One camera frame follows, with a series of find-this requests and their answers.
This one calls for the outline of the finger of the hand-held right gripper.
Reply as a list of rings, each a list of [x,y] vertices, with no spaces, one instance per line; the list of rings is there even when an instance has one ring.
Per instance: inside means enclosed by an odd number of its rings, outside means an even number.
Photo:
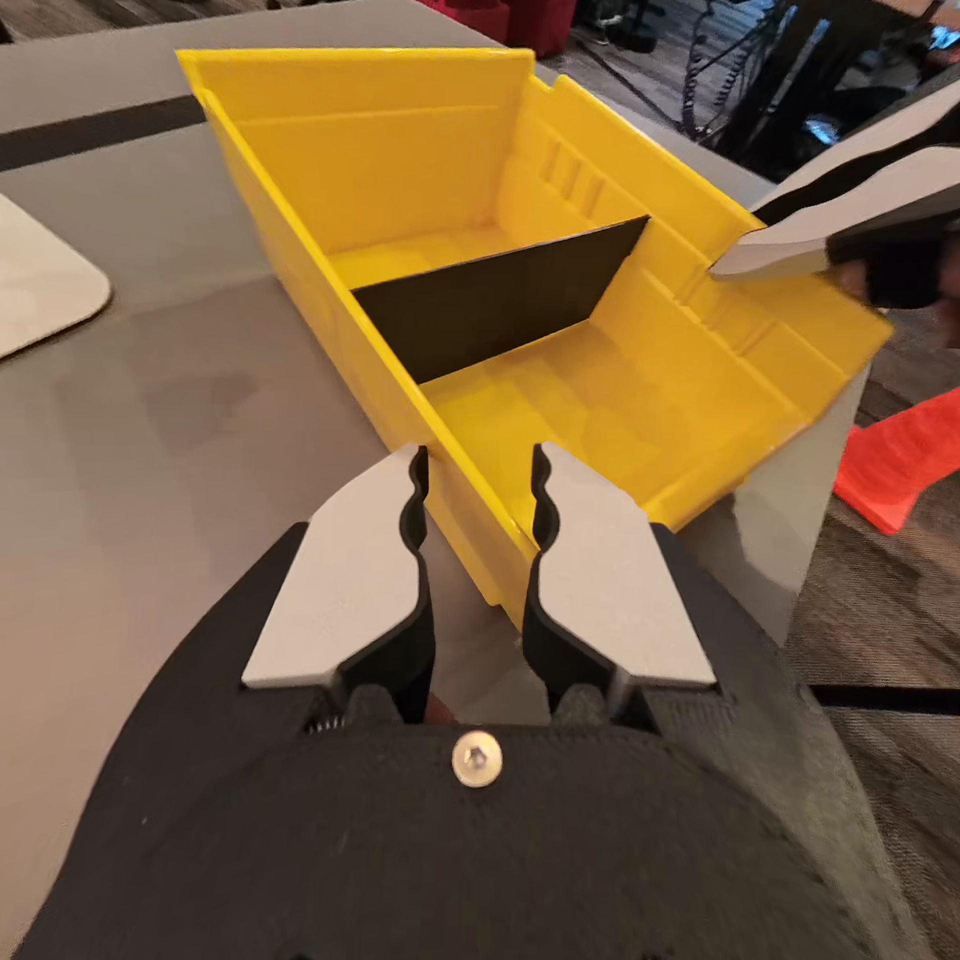
[[[958,146],[958,104],[957,75],[931,79],[788,174],[751,214],[772,226],[838,199],[919,150]]]
[[[863,154],[771,198],[709,268],[717,282],[820,273],[888,245],[940,238],[956,228],[959,149],[926,146]]]

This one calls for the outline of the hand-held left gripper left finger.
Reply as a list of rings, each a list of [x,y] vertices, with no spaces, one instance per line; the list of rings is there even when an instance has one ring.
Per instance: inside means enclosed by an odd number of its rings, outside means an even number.
[[[241,675],[248,690],[321,688],[346,702],[378,686],[425,721],[436,659],[426,560],[429,457],[409,442],[307,522]]]

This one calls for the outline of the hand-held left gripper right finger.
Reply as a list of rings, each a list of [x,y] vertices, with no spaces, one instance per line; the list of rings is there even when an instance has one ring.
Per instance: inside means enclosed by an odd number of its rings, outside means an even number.
[[[551,712],[576,687],[598,691],[607,716],[647,714],[649,690],[716,692],[647,513],[554,441],[534,446],[536,554],[522,653]]]

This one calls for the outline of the yellow plastic bin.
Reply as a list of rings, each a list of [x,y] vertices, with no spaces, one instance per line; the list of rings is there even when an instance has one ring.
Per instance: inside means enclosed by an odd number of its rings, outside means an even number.
[[[376,433],[520,627],[536,444],[682,529],[815,424],[889,338],[808,276],[716,282],[757,219],[573,80],[506,49],[180,51],[270,265]],[[418,384],[370,284],[649,216],[589,319]]]

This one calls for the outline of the orange cone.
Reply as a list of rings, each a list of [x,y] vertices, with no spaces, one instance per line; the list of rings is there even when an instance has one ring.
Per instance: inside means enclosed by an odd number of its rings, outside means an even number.
[[[919,497],[959,469],[959,390],[871,424],[852,426],[833,493],[874,529],[894,535]]]

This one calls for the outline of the black bin divider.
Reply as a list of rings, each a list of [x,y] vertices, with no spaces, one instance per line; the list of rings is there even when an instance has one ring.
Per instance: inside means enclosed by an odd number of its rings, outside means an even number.
[[[588,320],[633,253],[647,214],[353,291],[417,384]]]

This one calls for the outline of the red plastic bin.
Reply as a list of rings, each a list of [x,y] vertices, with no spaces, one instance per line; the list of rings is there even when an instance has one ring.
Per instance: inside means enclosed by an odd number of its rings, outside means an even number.
[[[564,52],[576,1],[423,1],[423,5],[509,47],[537,58]]]

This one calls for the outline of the white rounded pad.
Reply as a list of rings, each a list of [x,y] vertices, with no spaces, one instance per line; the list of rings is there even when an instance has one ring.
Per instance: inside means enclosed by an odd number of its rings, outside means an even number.
[[[111,302],[106,274],[1,197],[1,357],[83,324]]]

